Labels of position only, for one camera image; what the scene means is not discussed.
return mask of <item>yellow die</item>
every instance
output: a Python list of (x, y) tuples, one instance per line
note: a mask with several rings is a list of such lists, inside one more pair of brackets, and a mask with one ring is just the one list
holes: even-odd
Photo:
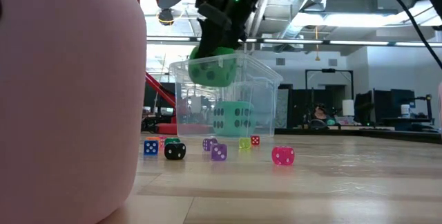
[(240, 149), (251, 149), (251, 139), (240, 138)]

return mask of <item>floor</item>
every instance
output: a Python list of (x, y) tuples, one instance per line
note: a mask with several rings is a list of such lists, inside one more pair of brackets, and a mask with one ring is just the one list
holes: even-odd
[[(211, 162), (201, 140), (182, 142), (181, 161), (140, 152), (131, 196), (100, 224), (442, 223), (441, 145), (276, 136), (242, 151), (220, 140), (227, 161)], [(293, 166), (273, 165), (278, 144), (295, 149)]]

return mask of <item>blue die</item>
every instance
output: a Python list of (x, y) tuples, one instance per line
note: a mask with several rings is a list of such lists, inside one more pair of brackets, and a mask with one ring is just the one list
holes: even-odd
[(158, 148), (157, 140), (144, 141), (144, 155), (158, 155)]

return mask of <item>clear plastic container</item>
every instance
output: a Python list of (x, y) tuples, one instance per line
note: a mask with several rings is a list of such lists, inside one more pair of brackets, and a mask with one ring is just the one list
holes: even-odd
[(282, 77), (257, 59), (220, 55), (175, 62), (170, 71), (176, 81), (179, 137), (274, 135)]

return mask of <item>large green die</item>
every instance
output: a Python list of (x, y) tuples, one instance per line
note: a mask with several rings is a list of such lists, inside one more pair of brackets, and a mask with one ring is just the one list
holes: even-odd
[[(190, 59), (195, 59), (198, 47), (192, 50)], [(214, 55), (234, 53), (231, 48), (217, 48)], [(236, 59), (222, 59), (212, 62), (191, 62), (189, 64), (189, 77), (195, 84), (203, 86), (225, 87), (232, 83), (236, 76)]]
[(180, 143), (181, 140), (179, 138), (167, 138), (164, 141), (164, 146), (166, 146), (167, 144), (171, 144), (171, 143)]
[(251, 138), (240, 138), (240, 149), (251, 149)]
[(213, 130), (217, 136), (247, 137), (256, 127), (254, 107), (249, 102), (219, 102), (213, 110)]

